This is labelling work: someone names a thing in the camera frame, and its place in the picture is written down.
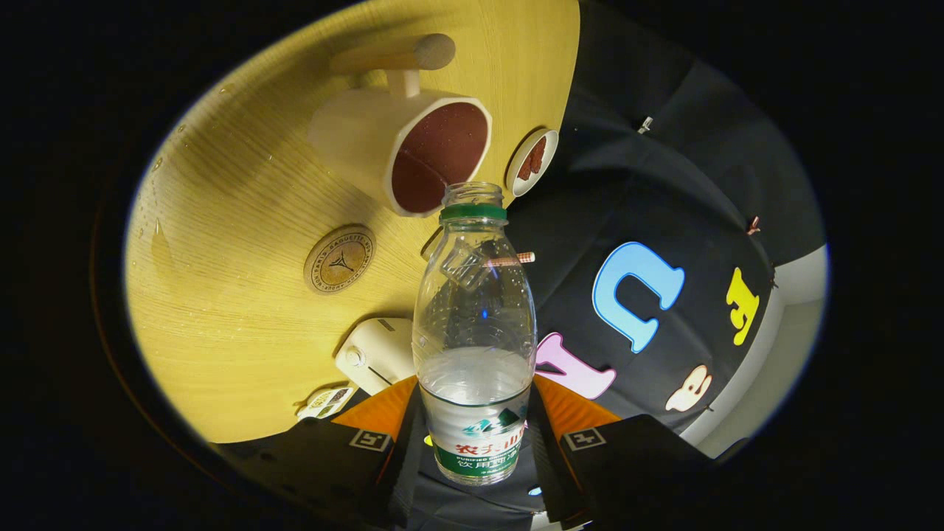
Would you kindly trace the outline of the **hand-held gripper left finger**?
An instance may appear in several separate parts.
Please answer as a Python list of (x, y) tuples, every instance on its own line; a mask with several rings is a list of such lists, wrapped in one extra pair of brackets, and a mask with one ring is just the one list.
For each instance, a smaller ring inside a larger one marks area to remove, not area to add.
[(321, 520), (356, 530), (403, 530), (425, 437), (416, 377), (333, 419), (306, 419), (274, 436), (216, 444), (243, 476)]

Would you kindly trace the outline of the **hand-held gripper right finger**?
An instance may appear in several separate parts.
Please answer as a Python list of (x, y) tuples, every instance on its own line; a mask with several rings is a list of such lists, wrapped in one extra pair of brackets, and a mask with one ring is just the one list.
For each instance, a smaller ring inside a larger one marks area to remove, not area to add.
[(540, 375), (530, 386), (528, 424), (549, 520), (566, 530), (667, 527), (717, 470), (650, 414), (621, 419)]

